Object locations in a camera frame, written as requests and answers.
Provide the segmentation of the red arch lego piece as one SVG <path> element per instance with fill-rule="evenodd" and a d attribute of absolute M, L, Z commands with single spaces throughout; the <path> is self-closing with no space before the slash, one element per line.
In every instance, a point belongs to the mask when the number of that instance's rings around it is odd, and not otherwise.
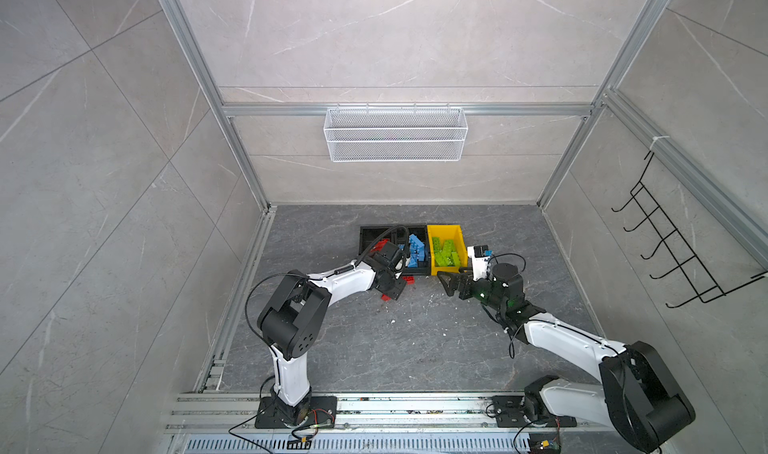
<path fill-rule="evenodd" d="M 388 243 L 389 243 L 389 240 L 388 240 L 388 239 L 382 239 L 382 240 L 378 241 L 378 242 L 377 242 L 377 243 L 376 243 L 376 244 L 375 244 L 375 245 L 374 245 L 374 246 L 371 248 L 371 250 L 370 250 L 370 253 L 381 251 L 381 250 L 383 249 L 383 247 L 384 247 L 386 244 L 388 244 Z"/>

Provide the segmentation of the blue lego brick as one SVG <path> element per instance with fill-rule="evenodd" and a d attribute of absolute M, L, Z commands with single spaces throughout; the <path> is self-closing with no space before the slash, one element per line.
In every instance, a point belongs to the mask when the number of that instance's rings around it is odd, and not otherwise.
<path fill-rule="evenodd" d="M 411 263 L 418 264 L 426 259 L 425 244 L 416 234 L 409 235 L 409 251 Z"/>

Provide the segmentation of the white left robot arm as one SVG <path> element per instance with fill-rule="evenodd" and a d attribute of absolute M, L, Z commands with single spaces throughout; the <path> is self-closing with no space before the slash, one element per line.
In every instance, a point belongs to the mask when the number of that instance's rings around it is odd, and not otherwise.
<path fill-rule="evenodd" d="M 293 270 L 283 276 L 257 319 L 272 355 L 278 403 L 304 406 L 311 398 L 307 353 L 316 342 L 329 306 L 353 294 L 375 290 L 395 300 L 405 286 L 410 246 L 385 242 L 324 273 Z"/>

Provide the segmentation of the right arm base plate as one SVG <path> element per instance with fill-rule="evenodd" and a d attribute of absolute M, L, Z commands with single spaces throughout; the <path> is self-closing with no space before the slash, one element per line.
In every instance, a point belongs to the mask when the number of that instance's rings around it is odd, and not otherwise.
<path fill-rule="evenodd" d="M 492 396 L 485 407 L 485 415 L 496 421 L 500 428 L 557 426 L 572 428 L 578 425 L 571 416 L 555 416 L 544 402 L 534 394 Z"/>

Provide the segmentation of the green long lego brick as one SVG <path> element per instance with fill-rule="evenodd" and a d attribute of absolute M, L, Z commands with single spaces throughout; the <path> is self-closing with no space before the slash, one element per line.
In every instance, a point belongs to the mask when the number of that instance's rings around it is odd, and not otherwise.
<path fill-rule="evenodd" d="M 454 241 L 452 239 L 445 240 L 443 245 L 442 245 L 442 252 L 447 254 L 447 255 L 450 255 L 451 253 L 453 253 L 455 251 L 456 251 L 456 248 L 455 248 Z"/>

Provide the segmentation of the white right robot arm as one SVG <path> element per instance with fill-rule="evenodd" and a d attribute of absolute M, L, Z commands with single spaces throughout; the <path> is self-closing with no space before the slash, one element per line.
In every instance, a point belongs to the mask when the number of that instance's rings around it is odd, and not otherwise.
<path fill-rule="evenodd" d="M 651 453 L 695 421 L 691 401 L 653 346 L 600 337 L 534 305 L 515 265 L 437 278 L 448 296 L 477 300 L 511 341 L 553 353 L 595 378 L 585 384 L 548 375 L 529 384 L 520 405 L 526 425 L 574 417 L 611 427 L 633 448 Z"/>

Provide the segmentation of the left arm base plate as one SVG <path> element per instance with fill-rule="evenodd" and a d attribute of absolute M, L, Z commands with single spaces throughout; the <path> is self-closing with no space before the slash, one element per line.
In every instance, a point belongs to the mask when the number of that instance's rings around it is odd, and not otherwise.
<path fill-rule="evenodd" d="M 277 429 L 308 426 L 315 418 L 321 421 L 335 418 L 337 404 L 338 398 L 335 396 L 312 396 L 295 407 L 284 403 L 279 397 L 264 397 L 260 400 L 254 427 Z"/>

